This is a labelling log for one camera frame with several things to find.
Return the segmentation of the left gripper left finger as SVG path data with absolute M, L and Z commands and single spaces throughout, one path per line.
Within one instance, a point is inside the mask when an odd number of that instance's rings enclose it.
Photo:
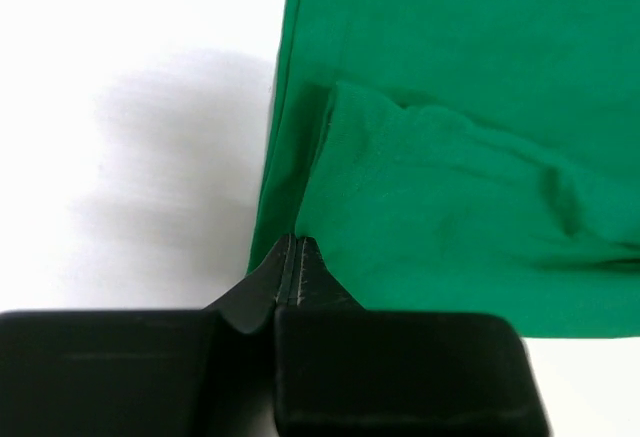
M 216 407 L 272 367 L 271 324 L 293 248 L 201 309 L 1 316 L 5 436 L 208 436 Z

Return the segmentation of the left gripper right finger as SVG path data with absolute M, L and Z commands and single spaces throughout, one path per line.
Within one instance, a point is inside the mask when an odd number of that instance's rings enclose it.
M 286 240 L 273 319 L 282 436 L 547 436 L 525 346 L 483 313 L 374 311 Z

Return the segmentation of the green t shirt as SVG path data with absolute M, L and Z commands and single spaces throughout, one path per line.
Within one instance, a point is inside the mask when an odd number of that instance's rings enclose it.
M 639 0 L 286 0 L 249 264 L 370 309 L 639 333 Z

